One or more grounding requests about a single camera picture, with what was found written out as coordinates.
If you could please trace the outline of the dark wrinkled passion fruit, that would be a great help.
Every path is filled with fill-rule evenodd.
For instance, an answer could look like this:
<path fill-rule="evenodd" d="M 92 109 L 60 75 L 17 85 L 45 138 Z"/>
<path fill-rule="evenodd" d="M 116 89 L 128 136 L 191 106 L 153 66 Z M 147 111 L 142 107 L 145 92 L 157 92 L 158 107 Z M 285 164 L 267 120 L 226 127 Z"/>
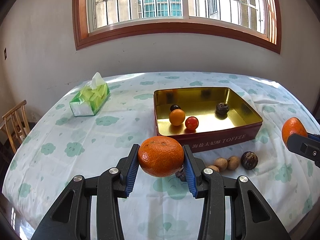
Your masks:
<path fill-rule="evenodd" d="M 216 114 L 218 115 L 226 115 L 229 112 L 229 105 L 225 102 L 220 102 L 216 106 Z"/>
<path fill-rule="evenodd" d="M 240 161 L 244 169 L 252 170 L 258 164 L 258 157 L 254 152 L 247 151 L 241 156 Z"/>

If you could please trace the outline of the small orange tangerine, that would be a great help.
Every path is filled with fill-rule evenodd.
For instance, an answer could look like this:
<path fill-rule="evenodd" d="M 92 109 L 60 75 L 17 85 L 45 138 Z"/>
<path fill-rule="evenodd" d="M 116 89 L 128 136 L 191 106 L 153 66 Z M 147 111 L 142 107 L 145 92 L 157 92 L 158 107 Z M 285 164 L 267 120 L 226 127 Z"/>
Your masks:
<path fill-rule="evenodd" d="M 182 167 L 184 150 L 175 139 L 155 136 L 142 142 L 138 161 L 145 173 L 154 177 L 168 177 Z"/>

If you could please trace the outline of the red cherry tomato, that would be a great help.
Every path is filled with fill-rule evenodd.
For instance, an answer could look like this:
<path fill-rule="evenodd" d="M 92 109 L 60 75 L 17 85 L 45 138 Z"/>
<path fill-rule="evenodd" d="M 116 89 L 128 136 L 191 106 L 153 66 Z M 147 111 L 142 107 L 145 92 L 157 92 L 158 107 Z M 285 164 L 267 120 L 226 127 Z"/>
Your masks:
<path fill-rule="evenodd" d="M 190 131 L 194 131 L 199 126 L 199 120 L 195 116 L 190 116 L 185 120 L 185 127 Z"/>

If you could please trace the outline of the large orange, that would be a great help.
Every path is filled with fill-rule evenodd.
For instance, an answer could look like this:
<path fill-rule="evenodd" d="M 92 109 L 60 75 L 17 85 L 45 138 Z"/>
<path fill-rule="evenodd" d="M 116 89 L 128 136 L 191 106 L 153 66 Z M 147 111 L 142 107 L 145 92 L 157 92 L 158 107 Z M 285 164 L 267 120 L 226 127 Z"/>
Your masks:
<path fill-rule="evenodd" d="M 169 121 L 173 126 L 180 126 L 185 121 L 185 112 L 181 109 L 175 109 L 169 114 Z"/>

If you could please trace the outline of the small dark fruit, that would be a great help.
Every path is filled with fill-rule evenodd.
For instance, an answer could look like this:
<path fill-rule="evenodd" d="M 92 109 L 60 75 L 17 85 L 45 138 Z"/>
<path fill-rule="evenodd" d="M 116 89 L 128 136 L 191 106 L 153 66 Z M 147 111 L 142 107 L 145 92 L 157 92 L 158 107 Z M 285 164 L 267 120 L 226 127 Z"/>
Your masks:
<path fill-rule="evenodd" d="M 180 108 L 179 105 L 171 105 L 171 106 L 170 106 L 170 111 L 171 111 L 171 112 L 174 111 L 174 110 L 176 110 L 176 109 L 181 109 L 181 108 Z"/>

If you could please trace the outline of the dark wooden chair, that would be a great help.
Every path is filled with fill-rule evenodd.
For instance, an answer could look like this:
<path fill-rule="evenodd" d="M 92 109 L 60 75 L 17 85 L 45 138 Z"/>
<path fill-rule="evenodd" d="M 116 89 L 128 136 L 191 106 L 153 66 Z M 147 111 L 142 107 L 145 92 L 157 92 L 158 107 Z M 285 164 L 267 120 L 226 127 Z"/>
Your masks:
<path fill-rule="evenodd" d="M 320 108 L 320 97 L 318 97 L 317 102 L 316 102 L 314 109 L 312 111 L 312 115 L 315 119 L 319 119 L 319 117 L 317 116 L 317 114 L 319 112 L 319 108 Z"/>

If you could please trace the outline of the brown longan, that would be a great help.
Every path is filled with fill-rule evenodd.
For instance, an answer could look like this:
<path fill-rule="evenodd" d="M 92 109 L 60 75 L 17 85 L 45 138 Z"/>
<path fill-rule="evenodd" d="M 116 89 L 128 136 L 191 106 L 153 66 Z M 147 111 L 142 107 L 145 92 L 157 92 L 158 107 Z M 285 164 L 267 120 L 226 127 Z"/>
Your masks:
<path fill-rule="evenodd" d="M 216 166 L 220 172 L 224 171 L 228 166 L 228 161 L 225 158 L 217 158 L 214 161 L 214 166 Z"/>
<path fill-rule="evenodd" d="M 220 172 L 219 168 L 215 165 L 209 165 L 208 168 L 211 168 L 215 172 L 218 172 L 218 173 Z"/>
<path fill-rule="evenodd" d="M 227 159 L 227 169 L 228 170 L 231 170 L 231 171 L 234 171 L 234 170 L 236 170 L 238 167 L 239 167 L 239 165 L 240 165 L 240 158 L 239 157 L 237 157 L 237 156 L 235 156 L 235 155 L 233 155 L 233 156 L 231 156 L 231 157 L 229 157 L 228 159 Z"/>

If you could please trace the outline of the dark dried fruit piece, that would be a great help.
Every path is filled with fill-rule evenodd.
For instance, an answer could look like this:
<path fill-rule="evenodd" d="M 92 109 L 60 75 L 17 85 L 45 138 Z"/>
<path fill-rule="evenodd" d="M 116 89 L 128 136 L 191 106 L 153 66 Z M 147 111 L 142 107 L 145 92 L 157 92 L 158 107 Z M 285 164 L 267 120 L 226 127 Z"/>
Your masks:
<path fill-rule="evenodd" d="M 175 176 L 182 182 L 186 182 L 184 167 L 182 166 L 176 173 Z"/>

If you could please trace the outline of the red toffee tin box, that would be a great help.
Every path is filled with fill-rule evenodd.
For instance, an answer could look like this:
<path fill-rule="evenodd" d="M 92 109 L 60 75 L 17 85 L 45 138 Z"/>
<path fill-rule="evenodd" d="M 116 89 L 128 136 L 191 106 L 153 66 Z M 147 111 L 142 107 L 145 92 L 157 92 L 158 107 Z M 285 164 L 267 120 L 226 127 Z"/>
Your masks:
<path fill-rule="evenodd" d="M 229 112 L 216 114 L 220 102 L 229 105 Z M 262 117 L 239 93 L 228 87 L 189 87 L 161 89 L 153 94 L 157 135 L 172 137 L 192 152 L 202 152 L 252 140 L 262 126 Z M 185 116 L 199 120 L 196 130 L 185 124 L 173 126 L 169 121 L 170 106 L 179 105 Z"/>

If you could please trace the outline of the green tissue pack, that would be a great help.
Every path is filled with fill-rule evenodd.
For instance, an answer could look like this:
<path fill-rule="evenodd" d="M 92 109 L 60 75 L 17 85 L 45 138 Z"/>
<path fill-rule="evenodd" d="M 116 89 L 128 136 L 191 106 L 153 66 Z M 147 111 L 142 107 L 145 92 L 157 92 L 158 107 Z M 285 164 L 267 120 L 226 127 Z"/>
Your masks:
<path fill-rule="evenodd" d="M 99 72 L 69 102 L 74 116 L 95 116 L 110 96 L 110 89 Z"/>

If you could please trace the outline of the wooden-framed window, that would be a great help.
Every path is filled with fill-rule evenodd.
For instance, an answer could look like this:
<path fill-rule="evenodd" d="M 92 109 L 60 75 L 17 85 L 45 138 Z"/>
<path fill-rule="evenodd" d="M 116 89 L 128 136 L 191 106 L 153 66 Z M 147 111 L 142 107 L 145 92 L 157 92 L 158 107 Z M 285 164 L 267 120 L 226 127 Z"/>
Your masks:
<path fill-rule="evenodd" d="M 279 0 L 72 0 L 76 49 L 130 36 L 190 33 L 281 50 Z"/>

